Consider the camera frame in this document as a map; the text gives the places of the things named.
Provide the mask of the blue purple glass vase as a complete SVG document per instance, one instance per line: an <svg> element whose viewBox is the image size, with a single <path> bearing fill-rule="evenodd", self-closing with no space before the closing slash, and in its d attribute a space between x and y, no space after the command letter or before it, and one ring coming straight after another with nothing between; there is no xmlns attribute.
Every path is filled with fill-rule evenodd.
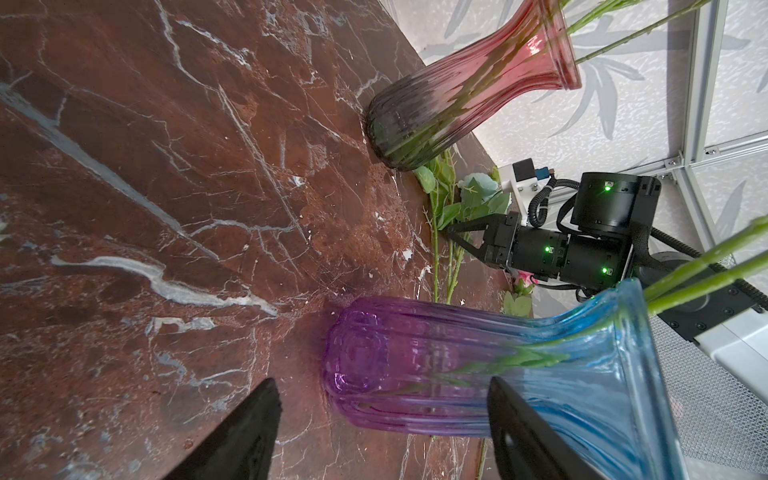
<svg viewBox="0 0 768 480"><path fill-rule="evenodd" d="M322 374L356 426L458 437L489 435L487 393L500 377L604 477L687 475L635 280L537 319L360 298L330 329Z"/></svg>

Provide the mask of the red smoky glass vase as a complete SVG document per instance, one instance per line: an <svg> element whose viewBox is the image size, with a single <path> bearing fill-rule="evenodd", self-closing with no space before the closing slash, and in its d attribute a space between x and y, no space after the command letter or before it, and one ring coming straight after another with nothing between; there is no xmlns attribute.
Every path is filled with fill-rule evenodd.
<svg viewBox="0 0 768 480"><path fill-rule="evenodd" d="M516 97L581 85L560 2L525 1L498 31L378 93L365 131L387 166L411 171Z"/></svg>

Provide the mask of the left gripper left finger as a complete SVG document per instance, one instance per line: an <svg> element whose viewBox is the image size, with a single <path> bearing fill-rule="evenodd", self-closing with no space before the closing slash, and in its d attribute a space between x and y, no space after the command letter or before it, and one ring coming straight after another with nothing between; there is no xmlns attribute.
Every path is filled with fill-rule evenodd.
<svg viewBox="0 0 768 480"><path fill-rule="evenodd" d="M274 379L262 381L168 479L266 479L282 413Z"/></svg>

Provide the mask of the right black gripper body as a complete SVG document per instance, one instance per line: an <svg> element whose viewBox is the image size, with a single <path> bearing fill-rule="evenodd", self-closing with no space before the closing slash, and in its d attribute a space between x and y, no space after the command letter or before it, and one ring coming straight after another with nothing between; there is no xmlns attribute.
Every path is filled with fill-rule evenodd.
<svg viewBox="0 0 768 480"><path fill-rule="evenodd" d="M485 264L542 279L559 276L568 248L566 234L522 226L516 212L492 214L484 220L481 259Z"/></svg>

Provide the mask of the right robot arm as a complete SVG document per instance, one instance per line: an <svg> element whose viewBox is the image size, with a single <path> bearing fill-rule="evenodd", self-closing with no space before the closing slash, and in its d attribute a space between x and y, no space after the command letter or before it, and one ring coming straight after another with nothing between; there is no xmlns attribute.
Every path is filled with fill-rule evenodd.
<svg viewBox="0 0 768 480"><path fill-rule="evenodd" d="M582 298L638 279L653 315L766 396L767 323L757 313L767 297L748 277L766 269L767 257L724 263L766 236L765 218L701 252L654 226L656 178L591 172L574 181L541 169L529 185L532 197L512 211L491 178L471 176L438 227L488 266Z"/></svg>

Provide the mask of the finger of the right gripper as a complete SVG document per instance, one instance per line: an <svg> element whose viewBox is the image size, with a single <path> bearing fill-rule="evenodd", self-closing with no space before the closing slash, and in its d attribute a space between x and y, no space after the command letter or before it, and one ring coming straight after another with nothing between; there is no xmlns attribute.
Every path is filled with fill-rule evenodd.
<svg viewBox="0 0 768 480"><path fill-rule="evenodd" d="M477 219L454 223L446 228L446 233L484 231L488 227L504 223L503 215L486 215Z"/></svg>
<svg viewBox="0 0 768 480"><path fill-rule="evenodd" d="M487 235L478 232L447 232L446 236L457 244L464 252L478 261L486 264L487 259Z"/></svg>

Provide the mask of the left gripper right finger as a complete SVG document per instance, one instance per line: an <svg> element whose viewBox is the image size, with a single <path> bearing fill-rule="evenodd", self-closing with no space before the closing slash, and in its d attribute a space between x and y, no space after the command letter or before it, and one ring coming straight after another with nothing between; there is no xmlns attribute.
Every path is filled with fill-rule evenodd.
<svg viewBox="0 0 768 480"><path fill-rule="evenodd" d="M600 479L502 378L491 378L487 411L494 456L503 479Z"/></svg>

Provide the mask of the coral pink rose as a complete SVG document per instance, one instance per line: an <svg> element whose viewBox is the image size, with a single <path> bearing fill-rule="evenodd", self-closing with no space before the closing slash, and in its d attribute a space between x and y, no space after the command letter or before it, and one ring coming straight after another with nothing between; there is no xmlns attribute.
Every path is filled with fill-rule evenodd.
<svg viewBox="0 0 768 480"><path fill-rule="evenodd" d="M648 315L654 316L671 308L699 299L707 294L728 287L737 280L759 273L767 268L767 252L763 251L750 260L726 269L687 287L681 285L709 268L704 257L691 260L651 284L643 292Z"/></svg>
<svg viewBox="0 0 768 480"><path fill-rule="evenodd" d="M438 375L441 382L467 387L472 380L504 377L514 370L579 365L589 367L628 355L639 365L653 352L649 319L707 295L733 287L747 294L745 277L767 267L761 253L733 268L720 261L766 235L760 217L745 230L705 253L671 268L642 250L648 237L662 232L635 224L624 237L592 238L520 225L513 214L493 214L446 230L452 242L483 263L506 272L527 272L540 280L561 279L565 290L589 293L585 303L553 320L530 343L510 355L470 362Z"/></svg>

